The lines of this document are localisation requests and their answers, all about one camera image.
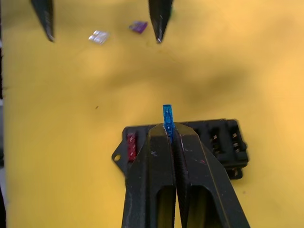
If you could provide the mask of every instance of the yellow surface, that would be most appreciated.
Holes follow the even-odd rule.
[[[120,227],[111,154],[164,103],[175,121],[238,119],[251,227],[303,227],[304,1],[176,0],[161,45],[151,25],[128,30],[146,0],[56,0],[55,43],[29,0],[1,4],[9,228]],[[94,30],[111,36],[96,45]]]

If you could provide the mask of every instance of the black plastic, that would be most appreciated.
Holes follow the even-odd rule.
[[[224,167],[192,128],[175,124],[172,150],[182,227],[249,228]]]
[[[151,23],[156,42],[161,43],[170,19],[173,0],[149,0]]]
[[[202,143],[212,152],[212,154],[224,166],[230,179],[240,179],[243,177],[242,168],[248,163],[246,144],[243,142],[241,132],[236,120],[206,120],[194,122],[182,122],[189,126],[199,135]],[[127,152],[127,134],[135,133],[137,135],[136,148],[137,153],[144,145],[147,134],[155,125],[132,126],[123,130],[123,139],[112,155],[120,155],[120,159],[114,162],[120,170],[127,176],[131,163],[128,162]]]
[[[122,227],[174,227],[175,189],[171,146],[160,124],[149,132],[129,170]]]
[[[54,42],[53,0],[31,0],[48,40]]]

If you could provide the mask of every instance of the blade fuse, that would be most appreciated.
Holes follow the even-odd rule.
[[[164,127],[167,131],[168,136],[172,142],[173,139],[173,131],[174,131],[174,122],[173,122],[173,114],[171,104],[164,104],[162,106],[163,109],[163,118],[164,118]]]

